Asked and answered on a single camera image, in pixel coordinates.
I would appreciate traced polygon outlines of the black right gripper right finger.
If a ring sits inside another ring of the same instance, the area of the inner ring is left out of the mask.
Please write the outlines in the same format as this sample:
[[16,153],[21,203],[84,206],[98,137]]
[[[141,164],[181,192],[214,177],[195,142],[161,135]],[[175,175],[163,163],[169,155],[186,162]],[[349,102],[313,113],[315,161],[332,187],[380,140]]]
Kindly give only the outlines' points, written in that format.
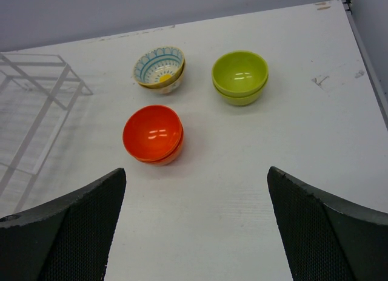
[[267,184],[293,280],[387,280],[387,214],[272,166]]

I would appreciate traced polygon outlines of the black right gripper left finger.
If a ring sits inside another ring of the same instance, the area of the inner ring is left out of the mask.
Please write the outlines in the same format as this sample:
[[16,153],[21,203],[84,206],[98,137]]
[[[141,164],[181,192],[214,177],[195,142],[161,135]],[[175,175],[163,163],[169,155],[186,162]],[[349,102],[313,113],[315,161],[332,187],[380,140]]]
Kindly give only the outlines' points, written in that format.
[[117,168],[1,218],[1,280],[104,280],[125,187]]

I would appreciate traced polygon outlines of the orange bowl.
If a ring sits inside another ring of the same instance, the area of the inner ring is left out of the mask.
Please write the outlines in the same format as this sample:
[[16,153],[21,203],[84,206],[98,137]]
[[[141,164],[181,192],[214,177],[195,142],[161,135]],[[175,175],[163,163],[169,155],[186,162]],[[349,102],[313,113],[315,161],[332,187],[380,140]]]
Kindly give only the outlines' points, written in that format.
[[137,110],[122,132],[125,150],[143,162],[168,156],[181,140],[183,127],[178,114],[164,105],[149,105]]
[[153,160],[153,161],[145,161],[145,160],[141,160],[140,158],[137,158],[137,157],[133,157],[133,158],[142,162],[142,163],[145,163],[145,164],[151,164],[151,165],[155,165],[155,166],[165,166],[167,164],[170,164],[171,162],[173,162],[175,159],[177,159],[179,157],[179,155],[183,149],[183,146],[184,146],[184,128],[182,126],[181,138],[179,140],[178,145],[166,157],[164,157],[160,160]]

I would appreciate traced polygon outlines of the lime green bowl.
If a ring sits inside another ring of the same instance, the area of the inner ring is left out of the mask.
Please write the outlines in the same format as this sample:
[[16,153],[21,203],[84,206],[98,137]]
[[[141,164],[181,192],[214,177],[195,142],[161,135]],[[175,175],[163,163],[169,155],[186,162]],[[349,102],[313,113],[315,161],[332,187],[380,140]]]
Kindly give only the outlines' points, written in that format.
[[263,84],[263,86],[259,90],[257,90],[255,93],[248,95],[248,96],[240,97],[240,98],[231,97],[231,96],[227,96],[227,95],[223,94],[221,91],[219,91],[216,88],[215,83],[213,83],[213,86],[214,86],[215,90],[217,91],[217,93],[221,96],[221,98],[226,103],[233,105],[233,106],[247,106],[249,104],[254,103],[261,96],[262,92],[264,91],[264,89],[266,87],[267,82],[268,82],[268,80],[266,80],[265,83]]
[[238,50],[226,53],[212,67],[212,81],[221,93],[245,97],[258,91],[269,77],[269,67],[256,53]]

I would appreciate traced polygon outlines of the floral patterned white bowl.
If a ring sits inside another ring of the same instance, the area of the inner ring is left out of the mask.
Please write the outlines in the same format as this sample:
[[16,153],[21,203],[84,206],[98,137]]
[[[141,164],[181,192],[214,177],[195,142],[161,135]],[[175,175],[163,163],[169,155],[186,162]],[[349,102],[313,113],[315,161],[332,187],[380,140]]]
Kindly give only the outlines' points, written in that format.
[[179,75],[179,77],[173,83],[171,83],[169,85],[166,85],[164,87],[159,87],[159,88],[156,88],[156,89],[152,89],[152,88],[140,85],[140,84],[139,84],[139,86],[142,87],[145,90],[150,90],[151,92],[159,94],[159,95],[166,95],[168,93],[171,93],[175,89],[177,89],[181,85],[181,83],[183,82],[185,67],[186,67],[186,64],[184,63],[183,66],[182,66],[182,72]]

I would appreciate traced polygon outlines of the yellow dotted white bowl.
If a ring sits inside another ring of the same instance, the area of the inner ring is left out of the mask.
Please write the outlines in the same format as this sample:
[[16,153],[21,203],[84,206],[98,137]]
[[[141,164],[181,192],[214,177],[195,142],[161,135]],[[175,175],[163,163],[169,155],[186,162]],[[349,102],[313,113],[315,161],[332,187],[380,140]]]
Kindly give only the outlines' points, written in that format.
[[185,63],[184,52],[173,46],[157,47],[140,57],[133,67],[133,78],[149,89],[165,87],[178,79]]

